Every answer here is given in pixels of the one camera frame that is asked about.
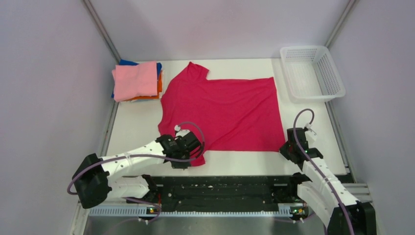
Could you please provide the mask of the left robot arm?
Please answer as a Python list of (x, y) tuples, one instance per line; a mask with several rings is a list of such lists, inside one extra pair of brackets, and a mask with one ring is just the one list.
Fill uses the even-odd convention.
[(154, 141), (113, 156), (89, 154), (74, 173), (67, 192), (77, 195), (83, 208), (96, 207), (109, 199), (124, 198), (133, 203), (152, 202), (158, 187), (144, 170), (171, 163), (172, 168), (187, 169), (201, 157), (205, 140), (190, 130), (162, 135)]

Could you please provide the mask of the magenta t shirt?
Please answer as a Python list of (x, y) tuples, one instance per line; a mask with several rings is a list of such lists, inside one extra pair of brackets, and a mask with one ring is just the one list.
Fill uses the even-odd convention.
[(209, 70), (189, 62), (161, 98), (160, 134), (183, 124), (211, 151), (277, 152), (285, 143), (273, 77), (207, 78)]

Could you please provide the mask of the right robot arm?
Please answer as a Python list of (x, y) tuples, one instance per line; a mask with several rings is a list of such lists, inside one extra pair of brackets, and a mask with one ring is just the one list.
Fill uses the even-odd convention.
[(310, 148), (307, 128), (287, 129), (280, 153), (299, 167), (289, 180), (287, 196), (305, 202), (324, 224), (328, 235), (375, 235), (376, 213), (370, 202), (353, 195), (330, 171), (322, 153)]

